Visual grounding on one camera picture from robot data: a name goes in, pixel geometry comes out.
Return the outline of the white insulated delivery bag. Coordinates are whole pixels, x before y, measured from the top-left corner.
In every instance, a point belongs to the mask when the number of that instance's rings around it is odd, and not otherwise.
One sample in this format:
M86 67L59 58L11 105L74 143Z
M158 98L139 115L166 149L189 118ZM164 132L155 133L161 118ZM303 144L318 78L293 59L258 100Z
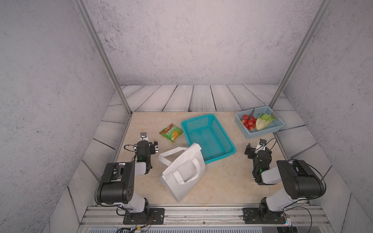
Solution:
M177 202L181 202L206 172L202 148L197 143L161 153L158 160L167 166L159 181Z

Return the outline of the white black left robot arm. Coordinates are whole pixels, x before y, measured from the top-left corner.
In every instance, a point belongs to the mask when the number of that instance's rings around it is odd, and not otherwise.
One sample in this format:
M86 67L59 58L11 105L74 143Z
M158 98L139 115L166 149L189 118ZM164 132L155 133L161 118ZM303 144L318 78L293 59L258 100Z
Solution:
M100 178L95 202L99 206L113 206L125 211L124 223L150 224L149 202L135 193L135 177L152 169L151 156L158 153L158 142L146 140L134 145L135 156L130 162L108 163Z

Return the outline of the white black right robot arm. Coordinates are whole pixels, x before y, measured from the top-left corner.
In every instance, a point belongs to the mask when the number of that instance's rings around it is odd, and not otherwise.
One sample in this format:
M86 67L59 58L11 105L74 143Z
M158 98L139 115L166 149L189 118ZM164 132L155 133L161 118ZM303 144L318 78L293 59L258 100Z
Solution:
M253 161L252 175L258 185L283 185L275 194L264 197L257 208L242 209L246 224L287 224L286 208L298 201L318 199L326 192L322 175L303 160L278 160L276 167L270 168L272 151L264 139L256 148L248 144L244 154Z

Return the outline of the green corn chips packet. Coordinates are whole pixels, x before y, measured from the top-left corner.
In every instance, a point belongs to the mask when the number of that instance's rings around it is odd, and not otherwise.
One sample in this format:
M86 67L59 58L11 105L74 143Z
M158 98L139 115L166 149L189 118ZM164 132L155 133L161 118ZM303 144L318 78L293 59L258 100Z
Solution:
M174 143L176 139L183 134L183 130L174 124L170 124L168 127L159 132L159 134Z

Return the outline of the red cherry tomatoes bunch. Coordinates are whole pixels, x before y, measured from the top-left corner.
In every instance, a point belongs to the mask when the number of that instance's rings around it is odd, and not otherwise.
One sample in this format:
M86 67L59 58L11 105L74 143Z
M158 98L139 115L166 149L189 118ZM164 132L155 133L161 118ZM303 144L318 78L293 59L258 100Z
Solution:
M253 131L255 129L256 118L253 115L243 115L242 116L242 123L246 129L249 131Z

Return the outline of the green lettuce head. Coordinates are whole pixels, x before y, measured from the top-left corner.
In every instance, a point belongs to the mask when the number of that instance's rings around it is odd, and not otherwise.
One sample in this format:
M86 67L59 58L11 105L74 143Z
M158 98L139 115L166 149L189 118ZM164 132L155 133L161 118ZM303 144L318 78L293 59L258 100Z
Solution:
M256 120L255 129L261 131L275 120L272 114L260 114Z

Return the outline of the teal plastic basket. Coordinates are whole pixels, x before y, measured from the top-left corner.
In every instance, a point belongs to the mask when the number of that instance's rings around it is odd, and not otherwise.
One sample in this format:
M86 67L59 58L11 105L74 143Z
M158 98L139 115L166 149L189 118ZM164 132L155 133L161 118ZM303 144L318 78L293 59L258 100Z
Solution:
M182 130L189 145L200 145L206 164L236 153L237 149L214 114L193 117L182 121Z

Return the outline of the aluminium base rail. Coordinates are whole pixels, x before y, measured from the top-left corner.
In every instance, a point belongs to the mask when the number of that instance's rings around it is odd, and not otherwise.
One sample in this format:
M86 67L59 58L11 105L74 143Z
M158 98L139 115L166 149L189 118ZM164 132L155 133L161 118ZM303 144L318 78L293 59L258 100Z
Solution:
M255 204L158 204L147 223L125 217L114 207L89 207L80 233L332 233L320 206L296 204L279 220L264 223Z

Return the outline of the aluminium corner post right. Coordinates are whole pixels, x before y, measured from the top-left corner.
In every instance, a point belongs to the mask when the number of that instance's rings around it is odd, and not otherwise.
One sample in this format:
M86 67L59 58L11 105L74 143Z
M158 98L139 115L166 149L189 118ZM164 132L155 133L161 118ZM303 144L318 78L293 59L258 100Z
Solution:
M281 93L284 91L286 85L288 84L290 78L292 77L294 71L296 70L296 67L297 65L299 64L299 62L301 61L303 55L305 54L306 50L307 50L307 47L308 45L310 44L312 38L314 37L314 35L316 34L319 26L321 25L321 22L323 20L323 18L325 17L328 9L330 8L330 5L331 5L332 1L331 0L323 0L321 1L321 4L309 26L309 28L307 29L291 63L289 64L283 78L281 79L279 85L278 85L278 88L275 92L275 95L274 97L272 98L270 104L269 104L269 107L270 108L274 108L274 106L276 105L278 99L280 98L281 96Z

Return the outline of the aluminium corner post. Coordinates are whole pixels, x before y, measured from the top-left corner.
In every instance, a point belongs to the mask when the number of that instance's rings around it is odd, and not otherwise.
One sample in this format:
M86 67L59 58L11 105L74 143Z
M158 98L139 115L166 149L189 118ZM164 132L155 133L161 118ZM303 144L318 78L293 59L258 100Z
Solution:
M105 67L105 70L106 70L106 72L107 72L107 74L108 74L108 76L109 76L109 78L110 78L110 80L111 80L111 82L114 86L114 89L119 96L119 99L120 99L121 103L124 105L124 108L125 108L126 112L129 115L132 115L133 113L131 111L131 108L130 108L130 106L129 106L129 104L128 104L128 102L127 102L127 100L126 100L126 98L123 94L123 91L122 91L122 89L119 85L117 77L116 77L116 75L114 73L114 70L113 70L113 68L112 68L112 66L109 62L109 59L108 59L108 57L105 53L105 50L102 46L102 43L100 42L100 39L99 39L98 34L95 30L95 27L94 27L94 25L91 21L91 18L89 16L89 13L88 13L88 11L85 7L84 1L74 0L73 2L75 4L75 7L76 7L81 19L82 19L83 24L84 24L84 26L85 26L85 28L88 32L88 35L89 35L91 41L94 44L94 47L95 47L95 49L98 53L98 56L101 59L103 65Z
M328 9L330 8L330 5L331 5L332 1L331 0L323 0L321 1L321 4L309 26L309 28L307 29L291 63L289 64L283 78L281 79L279 85L278 85L278 88L275 92L275 95L274 97L272 98L270 104L269 104L269 107L270 108L274 108L274 106L276 105L278 99L280 98L281 96L281 93L284 91L286 85L288 84L290 78L292 77L294 71L296 70L296 67L297 65L299 64L299 62L301 61L303 55L305 54L306 50L307 50L307 47L308 45L310 44L312 38L314 37L314 35L316 34L319 26L321 25L321 22L323 20L323 18L325 17Z

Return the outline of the aluminium corner post left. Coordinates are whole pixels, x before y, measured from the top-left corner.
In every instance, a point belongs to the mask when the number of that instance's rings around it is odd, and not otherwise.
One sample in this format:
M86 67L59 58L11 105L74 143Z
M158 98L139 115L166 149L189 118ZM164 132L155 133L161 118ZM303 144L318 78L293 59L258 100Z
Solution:
M114 70L113 70L113 68L112 68L112 66L109 62L109 59L108 59L108 57L105 53L105 50L102 46L102 43L100 42L100 39L99 39L98 34L95 30L95 27L94 27L94 25L91 21L91 18L89 16L89 13L88 13L88 11L85 7L84 1L74 0L73 2L75 4L75 7L76 7L81 19L82 19L83 24L84 24L84 26L85 26L85 28L88 32L88 35L89 35L91 41L94 44L94 47L95 47L95 49L98 53L98 56L101 59L103 65L105 67L105 70L106 70L106 72L107 72L107 74L108 74L108 76L109 76L109 78L110 78L110 80L111 80L111 82L114 86L114 89L119 96L119 99L120 99L121 103L124 105L124 108L125 108L126 112L129 115L132 115L133 113L131 111L131 108L130 108L130 106L129 106L129 104L128 104L128 102L127 102L127 100L126 100L126 98L123 94L123 91L122 91L122 89L119 85L117 77L116 77L116 75L114 73Z

